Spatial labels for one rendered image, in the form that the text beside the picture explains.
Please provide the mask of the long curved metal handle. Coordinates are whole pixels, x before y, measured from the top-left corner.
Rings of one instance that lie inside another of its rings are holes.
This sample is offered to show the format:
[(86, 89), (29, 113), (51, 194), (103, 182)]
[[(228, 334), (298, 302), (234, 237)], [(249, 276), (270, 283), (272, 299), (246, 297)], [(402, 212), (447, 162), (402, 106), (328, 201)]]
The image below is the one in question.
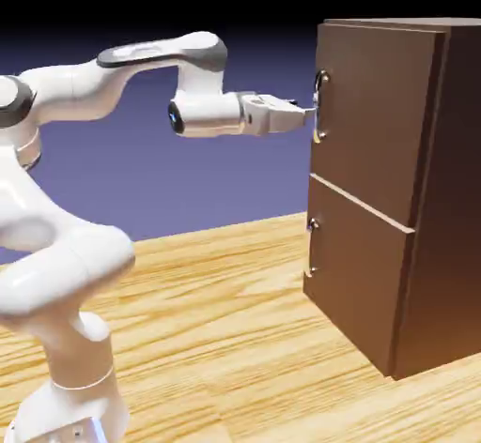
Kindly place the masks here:
[(326, 69), (320, 69), (315, 78), (313, 104), (315, 105), (315, 123), (313, 129), (313, 141), (319, 144), (325, 137), (326, 132), (321, 127), (321, 104), (323, 86), (331, 80)]

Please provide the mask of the short brown cabinet door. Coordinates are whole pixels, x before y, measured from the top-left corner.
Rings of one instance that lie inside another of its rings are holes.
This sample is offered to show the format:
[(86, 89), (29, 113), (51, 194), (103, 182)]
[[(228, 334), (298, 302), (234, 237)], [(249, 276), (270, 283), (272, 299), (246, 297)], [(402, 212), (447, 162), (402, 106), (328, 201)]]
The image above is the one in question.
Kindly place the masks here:
[(303, 291), (374, 366), (393, 373), (396, 310), (415, 230), (367, 209), (318, 176), (309, 177), (312, 278)]

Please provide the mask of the brown wooden cabinet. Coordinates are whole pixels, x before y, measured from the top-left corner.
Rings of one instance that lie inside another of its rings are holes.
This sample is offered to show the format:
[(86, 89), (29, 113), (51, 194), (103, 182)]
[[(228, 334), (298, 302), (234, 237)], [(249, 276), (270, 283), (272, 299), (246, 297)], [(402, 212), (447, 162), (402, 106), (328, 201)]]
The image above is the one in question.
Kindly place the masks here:
[(325, 23), (445, 34), (386, 376), (403, 379), (481, 353), (481, 19), (330, 19), (318, 32)]

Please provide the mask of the tall brown cabinet door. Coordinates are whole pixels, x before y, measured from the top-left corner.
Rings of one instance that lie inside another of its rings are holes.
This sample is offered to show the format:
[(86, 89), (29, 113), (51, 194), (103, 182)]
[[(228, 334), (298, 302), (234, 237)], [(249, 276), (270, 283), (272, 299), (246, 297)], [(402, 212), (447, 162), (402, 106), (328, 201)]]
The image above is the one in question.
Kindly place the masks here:
[(311, 170), (404, 226), (415, 221), (444, 39), (400, 26), (325, 23), (318, 32), (327, 78)]

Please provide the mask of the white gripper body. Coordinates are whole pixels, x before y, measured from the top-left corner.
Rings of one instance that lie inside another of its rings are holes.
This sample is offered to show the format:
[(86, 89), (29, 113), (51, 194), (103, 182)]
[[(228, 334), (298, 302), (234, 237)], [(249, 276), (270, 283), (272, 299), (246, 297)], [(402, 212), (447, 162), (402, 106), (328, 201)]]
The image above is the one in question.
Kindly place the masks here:
[(289, 100), (265, 96), (268, 107), (268, 133), (284, 133), (304, 126), (305, 110)]

